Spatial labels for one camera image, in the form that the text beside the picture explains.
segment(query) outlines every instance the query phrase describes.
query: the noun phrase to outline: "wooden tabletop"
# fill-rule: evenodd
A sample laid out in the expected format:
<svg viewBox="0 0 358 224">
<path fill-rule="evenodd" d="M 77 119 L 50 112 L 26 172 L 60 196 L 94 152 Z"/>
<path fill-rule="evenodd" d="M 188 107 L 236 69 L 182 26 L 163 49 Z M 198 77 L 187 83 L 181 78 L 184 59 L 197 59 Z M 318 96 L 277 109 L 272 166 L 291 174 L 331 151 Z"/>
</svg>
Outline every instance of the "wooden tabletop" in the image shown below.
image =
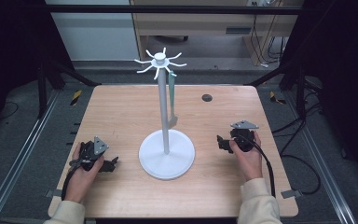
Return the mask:
<svg viewBox="0 0 358 224">
<path fill-rule="evenodd" d="M 212 101 L 204 102 L 204 94 L 210 94 Z M 158 180 L 142 168 L 138 157 L 144 139 L 161 129 L 158 86 L 95 88 L 75 142 L 88 142 L 98 135 L 110 146 L 105 159 L 119 156 L 119 161 L 113 173 L 96 177 L 84 201 L 86 217 L 236 217 L 243 178 L 235 156 L 218 148 L 216 136 L 228 139 L 229 125 L 243 119 L 260 127 L 257 132 L 273 167 L 281 216 L 297 215 L 295 199 L 281 195 L 290 186 L 254 87 L 175 86 L 175 114 L 179 120 L 173 128 L 191 139 L 196 158 L 179 178 Z M 68 162 L 57 189 L 62 189 Z M 269 187 L 264 160 L 263 175 Z M 51 216 L 60 201 L 53 198 Z"/>
</svg>

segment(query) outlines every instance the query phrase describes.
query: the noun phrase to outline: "white hook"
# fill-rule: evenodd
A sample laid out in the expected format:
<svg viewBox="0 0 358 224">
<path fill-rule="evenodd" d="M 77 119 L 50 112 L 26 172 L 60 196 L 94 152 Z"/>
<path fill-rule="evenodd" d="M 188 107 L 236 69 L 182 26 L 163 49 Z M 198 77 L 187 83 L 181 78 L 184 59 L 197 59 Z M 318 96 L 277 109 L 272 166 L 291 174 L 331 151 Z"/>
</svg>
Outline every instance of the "white hook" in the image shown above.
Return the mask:
<svg viewBox="0 0 358 224">
<path fill-rule="evenodd" d="M 176 55 L 175 57 L 168 58 L 168 60 L 177 59 L 177 58 L 179 58 L 179 56 L 181 56 L 181 55 L 182 55 L 182 52 L 178 53 L 178 55 Z"/>
<path fill-rule="evenodd" d="M 146 72 L 147 70 L 149 70 L 151 67 L 153 67 L 153 65 L 148 66 L 145 70 L 137 71 L 136 73 L 144 73 L 144 72 Z"/>
<path fill-rule="evenodd" d="M 174 65 L 174 66 L 176 66 L 176 67 L 183 67 L 183 66 L 186 66 L 186 65 L 187 65 L 187 63 L 183 63 L 183 64 L 170 63 L 170 64 L 172 64 L 172 65 Z"/>
<path fill-rule="evenodd" d="M 154 58 L 154 56 L 149 52 L 149 50 L 146 50 L 146 53 L 150 56 L 150 58 Z"/>
<path fill-rule="evenodd" d="M 142 62 L 142 61 L 139 61 L 137 59 L 134 59 L 134 61 L 136 61 L 137 63 L 151 63 L 152 61 L 146 61 L 146 62 Z"/>
<path fill-rule="evenodd" d="M 154 77 L 155 80 L 158 78 L 158 72 L 159 72 L 159 67 L 157 68 L 156 75 Z"/>
</svg>

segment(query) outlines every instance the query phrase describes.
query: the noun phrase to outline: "beige sleeve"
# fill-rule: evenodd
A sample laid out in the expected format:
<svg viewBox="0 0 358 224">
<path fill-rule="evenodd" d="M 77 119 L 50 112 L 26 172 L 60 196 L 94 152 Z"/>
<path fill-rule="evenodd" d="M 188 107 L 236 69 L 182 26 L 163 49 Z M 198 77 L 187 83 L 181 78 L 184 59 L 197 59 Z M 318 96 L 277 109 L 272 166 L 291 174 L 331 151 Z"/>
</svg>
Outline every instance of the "beige sleeve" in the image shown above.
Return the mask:
<svg viewBox="0 0 358 224">
<path fill-rule="evenodd" d="M 278 202 L 269 195 L 264 178 L 252 179 L 242 185 L 241 196 L 239 224 L 281 223 Z"/>
<path fill-rule="evenodd" d="M 45 221 L 45 224 L 83 224 L 85 211 L 81 203 L 62 201 L 51 220 Z"/>
</svg>

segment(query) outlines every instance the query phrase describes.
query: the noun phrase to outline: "white vertical pole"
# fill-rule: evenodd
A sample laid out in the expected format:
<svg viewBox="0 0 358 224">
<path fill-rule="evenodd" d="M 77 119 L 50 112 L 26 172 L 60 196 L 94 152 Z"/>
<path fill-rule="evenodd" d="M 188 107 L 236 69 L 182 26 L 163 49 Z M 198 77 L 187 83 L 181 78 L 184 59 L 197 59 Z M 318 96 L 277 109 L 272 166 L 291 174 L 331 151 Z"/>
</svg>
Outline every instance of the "white vertical pole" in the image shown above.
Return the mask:
<svg viewBox="0 0 358 224">
<path fill-rule="evenodd" d="M 162 138 L 164 142 L 164 153 L 170 154 L 169 135 L 168 135 L 168 113 L 167 113 L 167 84 L 165 69 L 158 70 L 158 94 L 159 109 L 161 111 Z"/>
</svg>

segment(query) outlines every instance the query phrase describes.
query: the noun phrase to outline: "metal bracket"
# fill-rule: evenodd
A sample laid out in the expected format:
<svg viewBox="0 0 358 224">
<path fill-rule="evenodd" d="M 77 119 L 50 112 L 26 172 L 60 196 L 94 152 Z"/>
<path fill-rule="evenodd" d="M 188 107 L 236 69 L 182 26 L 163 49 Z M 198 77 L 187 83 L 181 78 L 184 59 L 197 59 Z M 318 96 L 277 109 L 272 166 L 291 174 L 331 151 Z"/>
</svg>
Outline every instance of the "metal bracket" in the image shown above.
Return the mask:
<svg viewBox="0 0 358 224">
<path fill-rule="evenodd" d="M 94 154 L 99 155 L 103 152 L 105 152 L 109 146 L 103 142 L 98 136 L 94 137 Z"/>
<path fill-rule="evenodd" d="M 233 123 L 230 126 L 235 129 L 258 129 L 257 125 L 255 125 L 249 121 L 246 121 L 244 119 L 237 123 Z"/>
<path fill-rule="evenodd" d="M 48 189 L 45 193 L 45 197 L 53 198 L 54 196 L 61 197 L 62 190 L 61 189 Z"/>
<path fill-rule="evenodd" d="M 299 198 L 303 196 L 303 193 L 298 189 L 297 190 L 289 189 L 287 191 L 282 191 L 281 195 L 283 196 L 284 199 L 291 198 L 291 197 Z"/>
</svg>

